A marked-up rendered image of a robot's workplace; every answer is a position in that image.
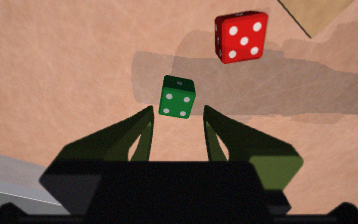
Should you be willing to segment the green die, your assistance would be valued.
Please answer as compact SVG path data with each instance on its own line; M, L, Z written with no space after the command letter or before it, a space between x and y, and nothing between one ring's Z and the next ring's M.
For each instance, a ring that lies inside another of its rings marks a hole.
M164 76L158 113L187 119L196 97L193 80Z

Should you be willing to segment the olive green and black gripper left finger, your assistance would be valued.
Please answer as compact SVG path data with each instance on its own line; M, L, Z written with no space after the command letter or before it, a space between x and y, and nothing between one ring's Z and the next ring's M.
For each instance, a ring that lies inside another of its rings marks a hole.
M150 105L127 119L65 145L54 160L149 161L153 128L154 110ZM138 137L137 148L128 160L129 149Z

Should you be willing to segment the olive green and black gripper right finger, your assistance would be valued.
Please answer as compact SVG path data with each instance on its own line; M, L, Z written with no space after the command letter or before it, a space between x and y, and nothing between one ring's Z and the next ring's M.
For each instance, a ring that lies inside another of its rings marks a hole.
M231 119L208 105L204 106L203 124L208 160L252 163L265 191L283 191L304 164L292 144ZM228 149L228 160L217 137Z

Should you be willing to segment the tan flat mat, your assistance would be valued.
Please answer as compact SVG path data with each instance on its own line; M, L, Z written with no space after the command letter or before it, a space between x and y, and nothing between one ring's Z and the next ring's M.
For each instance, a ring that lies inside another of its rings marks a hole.
M277 0L313 39L355 0Z

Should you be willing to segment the red die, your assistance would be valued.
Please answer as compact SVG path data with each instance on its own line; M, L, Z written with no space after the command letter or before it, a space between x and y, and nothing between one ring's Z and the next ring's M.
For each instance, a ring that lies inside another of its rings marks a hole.
M259 59L263 54L268 15L245 11L217 16L215 53L222 63Z

